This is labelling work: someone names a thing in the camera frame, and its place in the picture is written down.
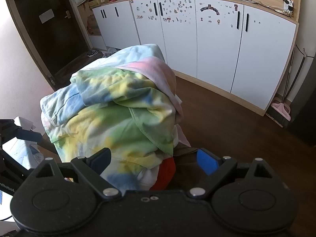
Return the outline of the tie-dye multicolour garment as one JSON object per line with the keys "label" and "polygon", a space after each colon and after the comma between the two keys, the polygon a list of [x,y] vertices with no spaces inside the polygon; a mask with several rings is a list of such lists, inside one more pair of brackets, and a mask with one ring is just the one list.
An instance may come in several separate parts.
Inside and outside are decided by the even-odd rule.
{"label": "tie-dye multicolour garment", "polygon": [[174,150],[187,144],[181,104],[161,49],[144,44],[85,66],[68,86],[42,98],[40,107],[60,159],[108,148],[111,162],[100,176],[125,192],[164,190],[171,182]]}

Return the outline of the pink dustpan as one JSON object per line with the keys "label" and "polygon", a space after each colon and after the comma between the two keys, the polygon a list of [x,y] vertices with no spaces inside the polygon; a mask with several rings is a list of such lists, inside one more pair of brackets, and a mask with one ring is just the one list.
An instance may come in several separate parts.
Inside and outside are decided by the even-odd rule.
{"label": "pink dustpan", "polygon": [[287,128],[291,121],[290,107],[280,100],[273,100],[266,114],[281,127]]}

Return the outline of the white cabinet row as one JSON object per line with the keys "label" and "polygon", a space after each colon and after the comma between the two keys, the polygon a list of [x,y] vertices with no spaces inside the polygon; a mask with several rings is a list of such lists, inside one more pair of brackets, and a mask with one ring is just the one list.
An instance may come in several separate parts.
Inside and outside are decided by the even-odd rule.
{"label": "white cabinet row", "polygon": [[179,77],[260,115],[280,85],[298,28],[225,0],[129,0],[93,14],[108,47],[157,44]]}

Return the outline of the dark brown door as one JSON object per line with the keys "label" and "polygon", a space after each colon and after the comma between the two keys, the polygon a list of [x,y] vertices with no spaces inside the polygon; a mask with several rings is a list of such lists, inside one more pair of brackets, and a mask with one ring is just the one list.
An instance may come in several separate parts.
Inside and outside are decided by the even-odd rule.
{"label": "dark brown door", "polygon": [[52,75],[88,50],[69,0],[14,0],[23,25]]}

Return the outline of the wall power socket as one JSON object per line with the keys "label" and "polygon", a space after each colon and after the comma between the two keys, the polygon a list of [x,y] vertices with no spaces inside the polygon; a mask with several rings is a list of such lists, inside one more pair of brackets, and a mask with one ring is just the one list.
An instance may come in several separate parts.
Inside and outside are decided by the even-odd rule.
{"label": "wall power socket", "polygon": [[293,1],[292,0],[282,0],[283,1],[283,11],[287,14],[293,12]]}

